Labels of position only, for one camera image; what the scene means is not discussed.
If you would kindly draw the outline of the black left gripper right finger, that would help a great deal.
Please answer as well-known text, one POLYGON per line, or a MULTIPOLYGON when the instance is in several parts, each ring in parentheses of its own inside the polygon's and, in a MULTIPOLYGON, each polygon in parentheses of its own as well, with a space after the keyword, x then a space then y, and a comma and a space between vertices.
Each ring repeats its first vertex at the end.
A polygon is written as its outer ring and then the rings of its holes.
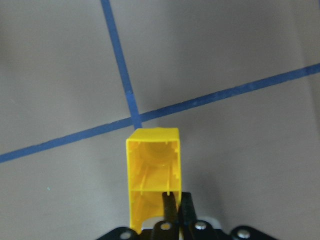
POLYGON ((190 192, 181 193, 178 216, 181 225, 190 225, 197 220, 192 194, 190 192))

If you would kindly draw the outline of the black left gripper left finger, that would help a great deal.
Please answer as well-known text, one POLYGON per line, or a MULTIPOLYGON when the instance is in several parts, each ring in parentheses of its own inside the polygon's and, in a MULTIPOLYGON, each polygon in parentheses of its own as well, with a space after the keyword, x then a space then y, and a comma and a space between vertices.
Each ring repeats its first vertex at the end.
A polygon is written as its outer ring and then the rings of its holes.
POLYGON ((163 218, 166 222, 177 224, 179 222, 176 200, 173 192, 163 192, 163 218))

